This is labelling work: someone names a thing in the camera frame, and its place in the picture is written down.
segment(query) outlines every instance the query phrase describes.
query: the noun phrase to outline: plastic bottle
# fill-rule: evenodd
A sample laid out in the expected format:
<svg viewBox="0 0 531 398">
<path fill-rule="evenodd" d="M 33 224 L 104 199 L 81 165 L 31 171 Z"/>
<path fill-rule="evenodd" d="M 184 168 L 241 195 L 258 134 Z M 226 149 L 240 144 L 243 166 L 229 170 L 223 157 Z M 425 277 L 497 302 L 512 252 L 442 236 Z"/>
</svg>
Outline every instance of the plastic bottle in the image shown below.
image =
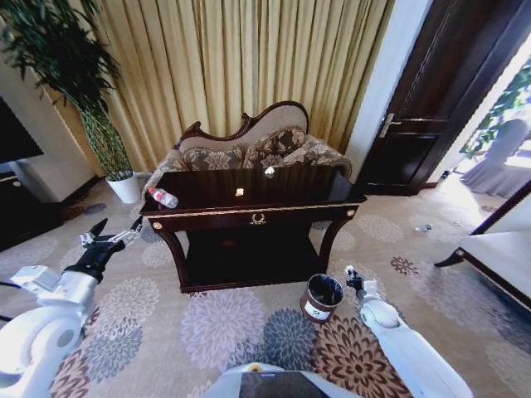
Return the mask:
<svg viewBox="0 0 531 398">
<path fill-rule="evenodd" d="M 428 232 L 431 231 L 431 225 L 425 224 L 424 226 L 417 226 L 415 227 L 415 231 L 417 232 Z"/>
<path fill-rule="evenodd" d="M 178 199 L 171 193 L 167 193 L 161 188 L 153 187 L 149 187 L 148 192 L 158 203 L 161 203 L 170 209 L 177 207 Z"/>
</svg>

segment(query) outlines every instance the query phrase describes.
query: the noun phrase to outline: trash can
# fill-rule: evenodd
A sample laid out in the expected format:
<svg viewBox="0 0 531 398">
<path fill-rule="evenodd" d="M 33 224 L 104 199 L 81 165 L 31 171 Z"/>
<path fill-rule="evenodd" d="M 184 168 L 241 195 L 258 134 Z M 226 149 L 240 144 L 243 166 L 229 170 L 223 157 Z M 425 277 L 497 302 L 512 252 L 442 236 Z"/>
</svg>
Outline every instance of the trash can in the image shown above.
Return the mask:
<svg viewBox="0 0 531 398">
<path fill-rule="evenodd" d="M 334 314 L 343 300 L 341 283 L 327 274 L 312 276 L 302 298 L 302 314 L 312 322 L 325 323 Z"/>
</svg>

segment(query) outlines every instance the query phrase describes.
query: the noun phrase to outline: dark wooden door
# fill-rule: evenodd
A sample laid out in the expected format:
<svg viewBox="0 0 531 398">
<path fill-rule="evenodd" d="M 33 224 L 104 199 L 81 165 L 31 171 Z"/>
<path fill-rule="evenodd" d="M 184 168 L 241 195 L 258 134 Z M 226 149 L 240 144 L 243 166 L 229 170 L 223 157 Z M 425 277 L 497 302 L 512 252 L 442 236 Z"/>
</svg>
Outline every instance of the dark wooden door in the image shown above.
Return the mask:
<svg viewBox="0 0 531 398">
<path fill-rule="evenodd" d="M 364 192 L 417 194 L 530 27 L 531 0 L 434 0 L 360 172 Z"/>
</svg>

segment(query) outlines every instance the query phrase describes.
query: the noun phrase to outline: carpet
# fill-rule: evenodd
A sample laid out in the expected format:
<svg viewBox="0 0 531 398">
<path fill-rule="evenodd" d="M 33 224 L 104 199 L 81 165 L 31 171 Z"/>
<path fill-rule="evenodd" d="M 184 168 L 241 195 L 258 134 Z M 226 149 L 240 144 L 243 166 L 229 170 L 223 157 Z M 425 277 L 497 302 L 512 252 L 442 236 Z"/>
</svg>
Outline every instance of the carpet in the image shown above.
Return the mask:
<svg viewBox="0 0 531 398">
<path fill-rule="evenodd" d="M 416 197 L 369 197 L 339 232 L 329 274 L 344 281 L 345 266 L 353 265 L 375 278 L 380 294 L 463 376 L 475 396 L 526 397 L 529 313 L 467 263 L 433 267 L 501 202 L 472 195 L 455 179 Z M 80 233 L 104 217 L 109 217 L 105 231 L 119 232 L 139 210 L 123 205 L 103 182 L 75 206 L 60 228 L 0 253 L 0 279 L 23 265 L 61 270 L 82 254 Z M 432 230 L 414 230 L 424 224 Z M 315 223 L 311 229 L 316 247 L 325 228 L 326 223 Z M 353 291 L 346 289 L 330 322 L 317 325 L 300 312 L 304 287 L 181 294 L 167 246 L 144 223 L 141 237 L 109 262 L 87 336 L 61 365 L 51 395 L 199 397 L 226 369 L 260 361 L 314 371 L 365 397 L 410 396 L 360 321 Z M 0 288 L 0 314 L 15 317 L 34 307 L 28 292 Z"/>
</svg>

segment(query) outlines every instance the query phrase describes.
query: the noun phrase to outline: patterned cushion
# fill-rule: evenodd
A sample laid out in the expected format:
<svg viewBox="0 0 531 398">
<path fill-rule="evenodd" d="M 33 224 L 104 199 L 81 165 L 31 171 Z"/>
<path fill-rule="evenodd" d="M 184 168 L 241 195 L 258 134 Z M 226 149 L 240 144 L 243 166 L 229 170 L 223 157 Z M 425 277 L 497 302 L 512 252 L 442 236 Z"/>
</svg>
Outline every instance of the patterned cushion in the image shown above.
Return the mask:
<svg viewBox="0 0 531 398">
<path fill-rule="evenodd" d="M 320 139 L 309 137 L 302 147 L 281 159 L 278 166 L 291 166 L 294 163 L 328 165 L 341 158 L 343 158 L 341 153 L 337 152 Z"/>
<path fill-rule="evenodd" d="M 183 155 L 184 162 L 190 170 L 228 170 L 241 167 L 243 154 L 241 147 L 225 150 L 192 147 Z"/>
<path fill-rule="evenodd" d="M 247 149 L 243 167 L 276 166 L 284 156 L 300 148 L 305 137 L 304 131 L 297 126 L 269 133 Z"/>
<path fill-rule="evenodd" d="M 182 161 L 176 158 L 165 158 L 157 169 L 162 172 L 189 172 L 190 169 Z"/>
</svg>

